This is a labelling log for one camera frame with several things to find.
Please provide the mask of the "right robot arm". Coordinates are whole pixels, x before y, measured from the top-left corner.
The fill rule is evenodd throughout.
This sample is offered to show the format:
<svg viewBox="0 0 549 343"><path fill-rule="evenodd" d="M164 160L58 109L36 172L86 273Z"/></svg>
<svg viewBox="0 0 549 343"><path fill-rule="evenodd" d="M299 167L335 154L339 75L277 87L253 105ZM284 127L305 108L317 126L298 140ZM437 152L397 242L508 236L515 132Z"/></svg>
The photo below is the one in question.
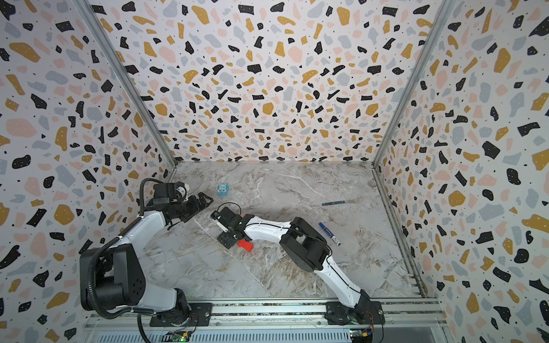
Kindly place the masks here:
<svg viewBox="0 0 549 343"><path fill-rule="evenodd" d="M337 265L326 239L304 219L273 222L251 214L242 217L228 208L212 214L212 219L222 229L217 241L226 249L241 241L276 243L299 268L320 277L339 300L336 308L325 315L330 324L373 323L377 311L370 309L373 302L369 295Z"/></svg>

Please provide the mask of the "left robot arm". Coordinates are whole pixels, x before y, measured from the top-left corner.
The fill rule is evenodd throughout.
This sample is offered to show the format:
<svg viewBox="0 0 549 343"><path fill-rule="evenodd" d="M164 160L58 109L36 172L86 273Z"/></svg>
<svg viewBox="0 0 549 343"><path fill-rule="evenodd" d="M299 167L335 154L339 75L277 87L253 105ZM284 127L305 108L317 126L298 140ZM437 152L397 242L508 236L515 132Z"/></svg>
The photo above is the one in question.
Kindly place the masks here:
<svg viewBox="0 0 549 343"><path fill-rule="evenodd" d="M85 251L79 258L81 306L108 320L132 312L154 315L167 325L187 322L192 309L184 292L149 282L141 259L155 234L188 222L212 202L202 192L186 199L154 198L112 240Z"/></svg>

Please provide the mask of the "red arch block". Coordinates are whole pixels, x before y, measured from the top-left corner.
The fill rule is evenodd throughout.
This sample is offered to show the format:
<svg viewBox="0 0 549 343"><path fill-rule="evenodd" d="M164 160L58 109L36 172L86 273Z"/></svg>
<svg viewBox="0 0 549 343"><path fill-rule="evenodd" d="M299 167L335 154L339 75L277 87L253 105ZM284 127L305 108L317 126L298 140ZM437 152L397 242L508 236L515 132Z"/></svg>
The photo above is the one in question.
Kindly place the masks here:
<svg viewBox="0 0 549 343"><path fill-rule="evenodd" d="M247 240L238 241L237 246L243 248L244 250L246 250L249 253L251 253L254 249L253 243L251 243Z"/></svg>

